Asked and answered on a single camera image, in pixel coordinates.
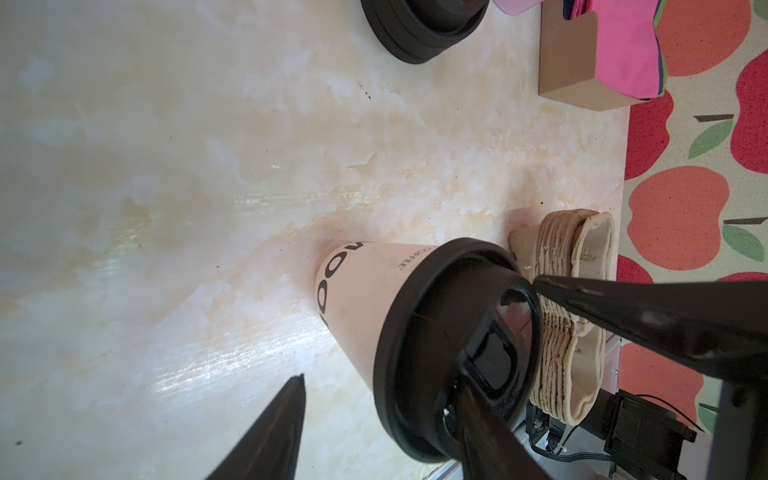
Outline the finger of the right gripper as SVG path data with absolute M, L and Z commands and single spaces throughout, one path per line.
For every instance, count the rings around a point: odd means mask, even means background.
M 469 377 L 460 377 L 454 404 L 464 479 L 540 479 L 550 476 L 528 454 Z

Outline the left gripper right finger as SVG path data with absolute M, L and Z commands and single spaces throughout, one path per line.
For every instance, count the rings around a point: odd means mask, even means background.
M 767 282 L 636 284 L 538 276 L 567 311 L 703 375 L 767 380 Z

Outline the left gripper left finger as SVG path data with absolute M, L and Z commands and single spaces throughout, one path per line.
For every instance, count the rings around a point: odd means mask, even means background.
M 207 479 L 294 479 L 305 411 L 305 380 L 300 374 L 286 381 Z

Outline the black coffee cup lid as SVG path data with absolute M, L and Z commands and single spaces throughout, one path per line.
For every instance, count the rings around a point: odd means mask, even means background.
M 511 425 L 528 402 L 542 337 L 539 300 L 508 252 L 472 238 L 437 247 L 385 316 L 373 374 L 382 426 L 417 461 L 459 458 L 459 388 L 476 388 Z

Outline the white paper coffee cup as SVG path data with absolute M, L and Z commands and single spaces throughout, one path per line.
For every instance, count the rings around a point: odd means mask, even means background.
M 319 265 L 315 301 L 321 319 L 368 387 L 387 314 L 407 278 L 435 248 L 345 242 Z

